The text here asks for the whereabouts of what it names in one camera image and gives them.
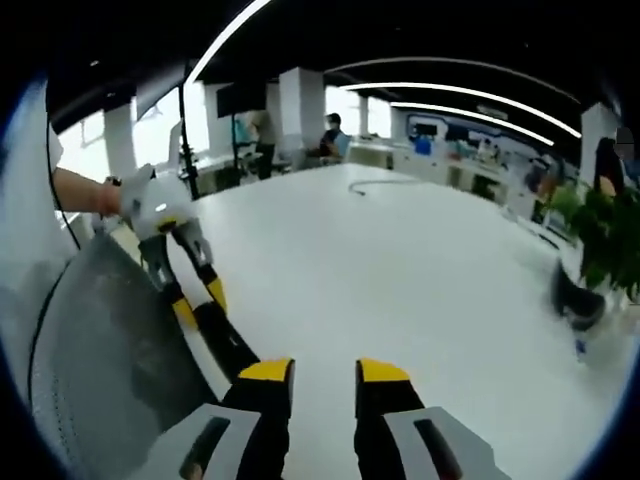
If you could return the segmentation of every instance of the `led strip light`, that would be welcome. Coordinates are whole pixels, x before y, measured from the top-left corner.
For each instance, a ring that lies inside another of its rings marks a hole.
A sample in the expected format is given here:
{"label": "led strip light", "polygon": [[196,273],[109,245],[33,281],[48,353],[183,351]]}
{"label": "led strip light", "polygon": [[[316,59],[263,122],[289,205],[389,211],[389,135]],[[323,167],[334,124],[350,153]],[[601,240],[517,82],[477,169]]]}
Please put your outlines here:
{"label": "led strip light", "polygon": [[229,25],[225,27],[225,29],[216,37],[213,43],[209,46],[204,55],[198,60],[196,66],[193,67],[193,70],[187,77],[187,81],[185,83],[191,84],[196,81],[198,75],[202,73],[207,64],[211,61],[213,56],[218,53],[218,51],[222,48],[222,46],[231,38],[231,36],[238,31],[242,25],[244,25],[247,20],[253,17],[256,13],[262,10],[267,4],[269,4],[271,0],[255,0],[251,3],[247,8],[245,8],[242,12],[238,14],[236,18],[234,18]]}
{"label": "led strip light", "polygon": [[490,117],[489,115],[483,115],[482,113],[469,112],[467,110],[460,110],[459,108],[451,108],[451,107],[442,107],[440,105],[427,105],[424,103],[411,103],[411,102],[391,102],[392,107],[396,108],[417,108],[420,110],[433,110],[436,112],[445,112],[452,113],[454,115],[461,115],[463,117],[471,117],[478,120],[482,120],[484,122],[494,123],[496,125],[500,125],[501,127],[510,128],[511,130],[515,130],[516,132],[522,133],[523,135],[527,135],[531,138],[535,138],[536,140],[553,146],[554,142],[549,140],[542,135],[538,135],[537,133],[532,132],[531,130],[527,130],[526,128],[519,127],[518,125],[514,125],[513,123],[505,122],[504,120],[500,120],[498,118]]}
{"label": "led strip light", "polygon": [[440,85],[437,83],[414,83],[414,82],[382,82],[382,83],[360,83],[357,85],[345,85],[340,87],[343,90],[365,90],[371,88],[424,88],[430,90],[442,90],[445,92],[455,92],[462,93],[465,95],[473,95],[476,97],[486,98],[487,100],[493,100],[495,102],[504,103],[506,105],[510,105],[514,108],[518,108],[525,112],[528,112],[536,117],[539,117],[543,120],[546,120],[553,125],[560,127],[565,132],[573,135],[576,138],[582,138],[582,134],[577,130],[571,128],[566,123],[561,122],[557,118],[553,118],[551,115],[547,115],[540,110],[530,107],[529,105],[525,105],[524,103],[516,102],[515,100],[510,100],[505,97],[501,97],[499,95],[494,95],[492,93],[481,92],[480,90],[472,90],[470,88],[463,87],[455,87],[452,85]]}

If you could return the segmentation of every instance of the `potted plant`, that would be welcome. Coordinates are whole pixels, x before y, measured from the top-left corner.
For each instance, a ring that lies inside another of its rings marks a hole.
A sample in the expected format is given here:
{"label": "potted plant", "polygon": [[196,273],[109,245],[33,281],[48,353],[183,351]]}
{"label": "potted plant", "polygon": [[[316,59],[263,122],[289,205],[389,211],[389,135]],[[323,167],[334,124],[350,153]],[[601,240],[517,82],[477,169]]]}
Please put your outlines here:
{"label": "potted plant", "polygon": [[640,287],[640,193],[631,188],[614,197],[588,188],[559,187],[547,207],[558,212],[567,233],[583,248],[580,278],[586,288],[604,287],[638,296]]}

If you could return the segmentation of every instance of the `ceiling light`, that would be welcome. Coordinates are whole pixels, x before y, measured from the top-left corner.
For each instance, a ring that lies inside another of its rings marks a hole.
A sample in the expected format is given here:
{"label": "ceiling light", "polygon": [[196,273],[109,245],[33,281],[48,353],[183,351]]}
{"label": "ceiling light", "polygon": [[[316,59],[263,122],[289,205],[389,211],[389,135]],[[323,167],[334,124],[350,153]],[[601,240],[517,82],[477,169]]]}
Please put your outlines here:
{"label": "ceiling light", "polygon": [[341,88],[344,90],[365,90],[368,88],[425,88],[430,90],[442,90],[445,92],[455,92],[455,93],[462,93],[465,95],[473,95],[476,97],[482,97],[488,100],[493,100],[495,102],[504,103],[506,105],[510,105],[520,110],[524,110],[525,112],[531,113],[532,115],[542,118],[543,120],[546,120],[549,123],[553,123],[555,126],[560,127],[565,132],[570,133],[576,138],[582,138],[582,135],[580,134],[580,132],[571,128],[566,123],[563,123],[560,120],[553,118],[552,116],[547,115],[544,112],[541,112],[540,110],[537,110],[533,107],[525,105],[524,103],[516,102],[515,100],[509,100],[508,98],[504,98],[499,95],[493,95],[492,93],[481,92],[480,90],[454,87],[452,85],[440,85],[437,83],[414,83],[414,82],[361,83],[358,85],[346,85]]}
{"label": "ceiling light", "polygon": [[254,16],[258,11],[262,9],[265,5],[267,5],[271,0],[254,0],[251,5],[245,8],[236,18],[234,18],[229,25],[216,37],[213,43],[209,46],[206,52],[196,66],[193,67],[191,73],[187,77],[186,83],[193,83],[196,81],[198,76],[202,73],[207,64],[211,61],[213,56],[222,48],[222,45],[226,43],[229,38],[236,33],[236,31],[244,25],[244,23],[249,20],[252,16]]}
{"label": "ceiling light", "polygon": [[493,117],[490,117],[489,115],[483,115],[482,113],[469,112],[467,110],[460,110],[459,108],[441,107],[439,105],[426,105],[424,103],[391,102],[391,106],[396,108],[418,108],[421,110],[434,110],[437,112],[446,112],[446,113],[452,113],[454,115],[462,115],[463,117],[476,118],[484,122],[495,123],[496,125],[500,125],[501,127],[510,128],[511,130],[520,132],[523,135],[527,135],[531,138],[535,138],[536,140],[542,143],[546,143],[550,147],[553,146],[553,142],[548,138],[543,137],[542,135],[538,135],[537,133],[534,133],[531,130],[527,130],[526,128],[519,127],[518,125],[514,125],[513,123],[505,122],[504,120],[493,118]]}

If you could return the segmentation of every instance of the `window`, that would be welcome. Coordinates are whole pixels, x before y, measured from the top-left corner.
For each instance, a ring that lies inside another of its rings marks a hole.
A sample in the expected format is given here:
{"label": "window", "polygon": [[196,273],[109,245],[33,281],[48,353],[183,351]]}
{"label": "window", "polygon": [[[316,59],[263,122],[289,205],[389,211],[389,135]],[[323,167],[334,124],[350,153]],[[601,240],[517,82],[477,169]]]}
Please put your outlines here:
{"label": "window", "polygon": [[[168,160],[169,132],[180,121],[178,88],[174,88],[133,126],[136,165],[157,165]],[[201,82],[185,88],[185,122],[189,145],[196,153],[209,148],[207,109]]]}
{"label": "window", "polygon": [[58,166],[102,183],[109,176],[104,112],[96,112],[59,135],[64,148]]}
{"label": "window", "polygon": [[377,133],[382,138],[391,138],[391,104],[378,98],[369,97],[369,133]]}
{"label": "window", "polygon": [[325,90],[327,115],[337,113],[342,118],[342,131],[347,135],[360,133],[360,96],[356,92],[327,87]]}

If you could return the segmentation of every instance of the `black ceiling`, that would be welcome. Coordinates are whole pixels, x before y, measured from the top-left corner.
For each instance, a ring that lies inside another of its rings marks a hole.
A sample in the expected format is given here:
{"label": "black ceiling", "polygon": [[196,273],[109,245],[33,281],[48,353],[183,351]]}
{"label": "black ceiling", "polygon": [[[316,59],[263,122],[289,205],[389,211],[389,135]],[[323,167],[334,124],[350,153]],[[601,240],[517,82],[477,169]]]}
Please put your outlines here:
{"label": "black ceiling", "polygon": [[[51,12],[59,19],[55,25],[42,18],[40,26],[34,27],[42,27],[47,45],[56,47],[50,70],[51,110],[66,107],[66,113],[74,113],[68,119],[83,116],[102,108],[107,93],[129,95],[137,82],[162,64],[199,58],[249,3],[183,0],[177,5],[158,4],[158,10],[150,13],[146,5],[135,11],[110,2],[102,9],[87,5],[85,12]],[[615,3],[607,3],[612,20]],[[273,78],[296,66],[326,71],[381,58],[464,59],[535,77],[568,92],[579,103],[504,71],[449,62],[357,66],[341,69],[328,81],[413,81],[474,88],[521,101],[572,127],[579,127],[579,114],[590,104],[610,101],[603,93],[603,85],[608,85],[608,93],[621,97],[627,107],[625,116],[633,122],[636,65],[622,61],[618,58],[622,53],[616,52],[624,50],[617,47],[624,46],[626,39],[635,41],[635,29],[624,23],[628,17],[603,22],[603,15],[609,13],[564,1],[517,5],[457,1],[434,6],[417,0],[272,0],[221,48],[205,75],[211,81],[227,82]],[[442,92],[391,93],[403,101],[464,103]],[[517,123],[519,113],[507,113]],[[533,125],[537,121],[529,120]],[[544,123],[540,125],[543,135],[550,127]],[[563,132],[551,128],[562,138]]]}

